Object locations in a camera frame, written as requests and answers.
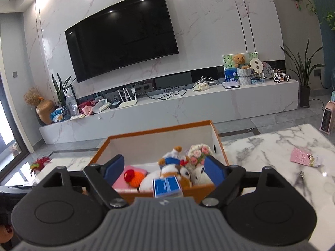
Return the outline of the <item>pink rectangular box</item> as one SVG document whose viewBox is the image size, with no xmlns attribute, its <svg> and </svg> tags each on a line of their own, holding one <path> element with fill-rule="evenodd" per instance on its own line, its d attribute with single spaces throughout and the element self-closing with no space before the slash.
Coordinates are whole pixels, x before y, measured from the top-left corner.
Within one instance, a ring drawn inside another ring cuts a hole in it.
<svg viewBox="0 0 335 251">
<path fill-rule="evenodd" d="M 138 189 L 148 171 L 134 166 L 125 166 L 121 175 L 112 185 L 114 189 Z"/>
</svg>

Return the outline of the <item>brown white plush guinea pig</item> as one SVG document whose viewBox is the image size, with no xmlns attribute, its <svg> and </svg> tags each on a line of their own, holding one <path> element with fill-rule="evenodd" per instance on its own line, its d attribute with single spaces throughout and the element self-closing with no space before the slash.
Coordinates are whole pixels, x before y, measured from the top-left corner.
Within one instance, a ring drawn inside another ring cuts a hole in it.
<svg viewBox="0 0 335 251">
<path fill-rule="evenodd" d="M 158 161 L 160 170 L 156 170 L 145 176 L 139 186 L 139 192 L 153 192 L 154 180 L 170 176 L 176 176 L 182 188 L 192 187 L 190 172 L 185 167 L 189 160 L 189 157 L 182 153 L 181 146 L 174 147 Z"/>
</svg>

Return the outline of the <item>blue white card box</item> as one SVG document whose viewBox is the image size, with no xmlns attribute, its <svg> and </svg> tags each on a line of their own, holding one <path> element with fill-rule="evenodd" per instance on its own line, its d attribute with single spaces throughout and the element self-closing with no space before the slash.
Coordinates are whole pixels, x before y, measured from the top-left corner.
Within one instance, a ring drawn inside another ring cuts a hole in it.
<svg viewBox="0 0 335 251">
<path fill-rule="evenodd" d="M 176 176 L 168 176 L 153 180 L 155 198 L 182 197 L 183 192 Z"/>
</svg>

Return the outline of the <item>cream pink crochet bunny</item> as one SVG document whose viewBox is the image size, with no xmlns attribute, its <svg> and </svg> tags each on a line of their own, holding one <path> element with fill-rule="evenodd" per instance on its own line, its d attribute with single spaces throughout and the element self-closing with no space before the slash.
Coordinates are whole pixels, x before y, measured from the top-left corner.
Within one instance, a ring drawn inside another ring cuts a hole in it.
<svg viewBox="0 0 335 251">
<path fill-rule="evenodd" d="M 214 184 L 208 174 L 206 174 L 204 165 L 198 165 L 196 169 L 192 171 L 191 180 L 193 186 Z"/>
</svg>

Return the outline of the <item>orange red knit toy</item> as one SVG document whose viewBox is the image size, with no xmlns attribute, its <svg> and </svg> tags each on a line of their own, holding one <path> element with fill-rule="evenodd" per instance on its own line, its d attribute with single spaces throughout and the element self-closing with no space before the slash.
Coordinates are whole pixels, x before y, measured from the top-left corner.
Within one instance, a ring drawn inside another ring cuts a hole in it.
<svg viewBox="0 0 335 251">
<path fill-rule="evenodd" d="M 133 169 L 128 169 L 124 173 L 124 180 L 125 182 L 132 188 L 139 188 L 140 184 L 143 179 L 145 179 L 146 174 L 133 170 Z"/>
</svg>

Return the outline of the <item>white marble TV console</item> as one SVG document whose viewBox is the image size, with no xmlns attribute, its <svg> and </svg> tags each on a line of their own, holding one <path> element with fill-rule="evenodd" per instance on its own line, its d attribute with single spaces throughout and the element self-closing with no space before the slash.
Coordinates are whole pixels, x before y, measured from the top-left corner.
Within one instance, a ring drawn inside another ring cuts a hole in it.
<svg viewBox="0 0 335 251">
<path fill-rule="evenodd" d="M 96 115 L 41 127 L 48 145 L 103 139 L 111 135 L 142 132 L 193 122 L 214 123 L 240 120 L 296 110 L 298 81 L 258 85 L 226 90 L 216 85 L 203 92 L 187 90 L 183 96 L 167 100 L 147 97 L 127 108 L 108 109 Z"/>
</svg>

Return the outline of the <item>red feather toy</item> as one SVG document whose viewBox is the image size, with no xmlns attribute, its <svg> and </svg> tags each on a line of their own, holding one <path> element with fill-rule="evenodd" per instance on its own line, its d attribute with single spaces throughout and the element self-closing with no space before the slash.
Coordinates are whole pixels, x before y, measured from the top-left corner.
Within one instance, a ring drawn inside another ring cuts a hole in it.
<svg viewBox="0 0 335 251">
<path fill-rule="evenodd" d="M 35 162 L 30 165 L 30 175 L 37 175 L 40 173 L 44 167 L 50 163 L 50 157 L 44 156 L 42 158 L 38 158 Z"/>
</svg>

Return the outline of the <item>white wifi router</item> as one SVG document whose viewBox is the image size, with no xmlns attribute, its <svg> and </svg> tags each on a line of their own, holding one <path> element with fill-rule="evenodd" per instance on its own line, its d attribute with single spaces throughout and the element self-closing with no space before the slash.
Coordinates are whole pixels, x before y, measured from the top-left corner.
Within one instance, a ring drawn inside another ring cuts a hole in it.
<svg viewBox="0 0 335 251">
<path fill-rule="evenodd" d="M 127 108 L 127 107 L 134 106 L 137 104 L 138 100 L 137 100 L 135 86 L 133 86 L 133 88 L 131 89 L 132 95 L 130 94 L 127 87 L 123 87 L 122 90 L 118 89 L 117 92 L 121 99 L 121 103 L 118 106 L 118 109 Z"/>
</svg>

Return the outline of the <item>white notebook on console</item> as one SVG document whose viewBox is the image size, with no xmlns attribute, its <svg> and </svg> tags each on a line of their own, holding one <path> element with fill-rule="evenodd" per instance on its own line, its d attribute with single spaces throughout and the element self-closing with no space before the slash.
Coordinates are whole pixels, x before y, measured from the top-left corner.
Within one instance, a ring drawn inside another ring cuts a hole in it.
<svg viewBox="0 0 335 251">
<path fill-rule="evenodd" d="M 223 82 L 222 86 L 227 90 L 232 88 L 240 88 L 240 84 L 236 81 Z"/>
</svg>

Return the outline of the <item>green snake plant left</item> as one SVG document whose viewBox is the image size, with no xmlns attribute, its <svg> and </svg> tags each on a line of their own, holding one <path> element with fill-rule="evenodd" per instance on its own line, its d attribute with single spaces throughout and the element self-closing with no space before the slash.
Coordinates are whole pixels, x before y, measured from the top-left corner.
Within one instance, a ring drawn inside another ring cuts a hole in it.
<svg viewBox="0 0 335 251">
<path fill-rule="evenodd" d="M 52 75 L 52 82 L 54 85 L 54 89 L 56 90 L 59 105 L 60 107 L 63 107 L 66 105 L 66 95 L 68 93 L 68 89 L 70 89 L 70 86 L 76 79 L 74 78 L 72 80 L 72 76 L 70 76 L 65 81 L 62 81 L 58 73 L 56 74 L 56 76 L 57 78 Z"/>
</svg>

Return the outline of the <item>green blue painted picture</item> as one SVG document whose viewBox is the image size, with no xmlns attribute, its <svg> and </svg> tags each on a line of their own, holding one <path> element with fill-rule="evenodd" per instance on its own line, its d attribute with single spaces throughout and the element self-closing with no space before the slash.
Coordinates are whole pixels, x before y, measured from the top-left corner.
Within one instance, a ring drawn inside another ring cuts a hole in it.
<svg viewBox="0 0 335 251">
<path fill-rule="evenodd" d="M 250 66 L 250 61 L 253 58 L 258 58 L 258 52 L 238 53 L 238 54 L 224 54 L 223 65 L 225 79 L 227 82 L 239 81 L 237 68 Z"/>
</svg>

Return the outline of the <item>teddy bear in knit basket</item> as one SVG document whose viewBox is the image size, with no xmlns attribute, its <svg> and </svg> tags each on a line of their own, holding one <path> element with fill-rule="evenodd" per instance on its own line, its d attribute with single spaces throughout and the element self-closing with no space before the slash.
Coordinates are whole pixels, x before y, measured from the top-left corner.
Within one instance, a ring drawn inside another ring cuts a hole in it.
<svg viewBox="0 0 335 251">
<path fill-rule="evenodd" d="M 251 67 L 246 63 L 243 54 L 233 55 L 234 67 L 236 68 L 237 75 L 239 77 L 238 81 L 240 85 L 250 85 L 251 84 Z"/>
</svg>

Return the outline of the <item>round paper hand fan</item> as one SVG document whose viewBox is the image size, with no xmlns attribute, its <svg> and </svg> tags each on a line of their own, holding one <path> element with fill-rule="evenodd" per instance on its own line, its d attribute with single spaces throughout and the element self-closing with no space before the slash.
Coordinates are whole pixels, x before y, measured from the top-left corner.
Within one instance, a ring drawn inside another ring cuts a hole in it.
<svg viewBox="0 0 335 251">
<path fill-rule="evenodd" d="M 251 68 L 258 74 L 259 79 L 263 79 L 263 63 L 256 57 L 250 61 Z"/>
</svg>

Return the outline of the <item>potted green plant right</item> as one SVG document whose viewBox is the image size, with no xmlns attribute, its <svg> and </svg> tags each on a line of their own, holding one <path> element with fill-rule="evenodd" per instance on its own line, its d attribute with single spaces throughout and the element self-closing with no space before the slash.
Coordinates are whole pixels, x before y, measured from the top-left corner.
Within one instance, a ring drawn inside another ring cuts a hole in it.
<svg viewBox="0 0 335 251">
<path fill-rule="evenodd" d="M 313 52 L 310 57 L 307 56 L 309 49 L 309 40 L 307 41 L 306 44 L 304 56 L 301 56 L 299 51 L 297 51 L 295 54 L 292 50 L 290 50 L 290 48 L 286 44 L 284 44 L 284 47 L 280 46 L 280 48 L 294 64 L 295 68 L 289 69 L 289 71 L 292 71 L 298 77 L 298 81 L 300 84 L 299 105 L 302 108 L 309 108 L 310 107 L 309 99 L 311 93 L 311 88 L 309 86 L 310 76 L 314 70 L 325 66 L 324 64 L 321 63 L 313 65 L 312 60 L 318 52 L 323 50 L 323 46 L 321 46 L 315 52 Z"/>
</svg>

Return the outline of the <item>pink card with keychain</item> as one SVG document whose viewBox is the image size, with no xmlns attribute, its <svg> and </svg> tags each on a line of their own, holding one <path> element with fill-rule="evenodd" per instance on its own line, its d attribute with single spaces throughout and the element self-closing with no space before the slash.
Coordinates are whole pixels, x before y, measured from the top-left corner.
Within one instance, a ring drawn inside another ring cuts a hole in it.
<svg viewBox="0 0 335 251">
<path fill-rule="evenodd" d="M 322 164 L 321 159 L 317 155 L 297 147 L 292 150 L 290 162 L 310 167 L 319 167 Z"/>
</svg>

